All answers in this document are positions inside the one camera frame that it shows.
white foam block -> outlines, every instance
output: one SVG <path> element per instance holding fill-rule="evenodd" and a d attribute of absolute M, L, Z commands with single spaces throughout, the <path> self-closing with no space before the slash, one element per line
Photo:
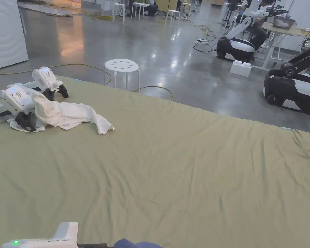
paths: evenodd
<path fill-rule="evenodd" d="M 241 61 L 235 60 L 232 64 L 231 73 L 242 75 L 245 77 L 249 76 L 249 73 L 252 69 L 252 65 L 249 63 L 242 63 Z"/>

blue fabric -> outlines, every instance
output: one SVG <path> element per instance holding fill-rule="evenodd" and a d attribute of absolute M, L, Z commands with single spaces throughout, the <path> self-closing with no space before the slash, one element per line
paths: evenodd
<path fill-rule="evenodd" d="M 133 244 L 126 238 L 118 240 L 114 244 L 114 247 L 115 248 L 163 248 L 163 247 L 160 247 L 159 245 L 156 245 L 150 242 L 140 242 L 137 244 Z"/>

power strip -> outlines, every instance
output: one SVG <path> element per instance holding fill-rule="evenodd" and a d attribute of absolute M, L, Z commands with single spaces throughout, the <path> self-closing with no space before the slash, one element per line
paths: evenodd
<path fill-rule="evenodd" d="M 195 43 L 199 45 L 206 45 L 209 43 L 209 41 L 205 39 L 197 39 Z"/>

polished floor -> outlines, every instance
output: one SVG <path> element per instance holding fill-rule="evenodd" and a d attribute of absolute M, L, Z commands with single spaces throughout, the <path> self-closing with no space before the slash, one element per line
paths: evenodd
<path fill-rule="evenodd" d="M 204 31 L 194 25 L 210 25 L 209 29 L 217 31 L 214 33 L 217 36 L 225 32 L 222 26 L 215 23 L 221 9 L 211 6 L 207 1 L 203 0 L 199 12 L 193 12 L 191 20 L 194 23 L 180 22 L 178 25 L 174 21 L 172 28 L 164 26 L 164 19 L 160 16 L 145 16 L 140 21 L 126 18 L 123 24 L 120 19 L 112 22 L 86 16 L 55 17 L 22 9 L 29 60 L 0 69 L 0 73 L 69 63 L 102 68 L 105 61 L 127 58 L 139 64 L 141 86 L 166 87 L 174 94 L 176 102 L 310 132 L 309 115 L 267 104 L 262 95 L 265 71 L 252 69 L 248 78 L 231 74 L 231 62 L 217 59 L 215 52 L 201 53 L 193 49 L 196 39 L 207 37 Z M 204 51 L 210 49 L 208 46 L 197 48 Z M 102 72 L 90 67 L 57 67 L 53 72 L 103 83 Z M 119 88 L 125 88 L 124 77 L 118 75 Z M 31 73 L 0 76 L 0 88 L 31 80 Z M 137 73 L 131 74 L 128 90 L 136 88 Z M 145 88 L 140 92 L 171 100 L 170 93 L 160 88 Z"/>

person's arm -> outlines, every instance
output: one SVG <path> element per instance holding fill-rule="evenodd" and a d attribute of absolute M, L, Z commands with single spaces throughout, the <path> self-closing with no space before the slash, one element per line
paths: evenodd
<path fill-rule="evenodd" d="M 266 19 L 266 17 L 256 19 L 255 24 L 262 22 L 264 19 Z"/>

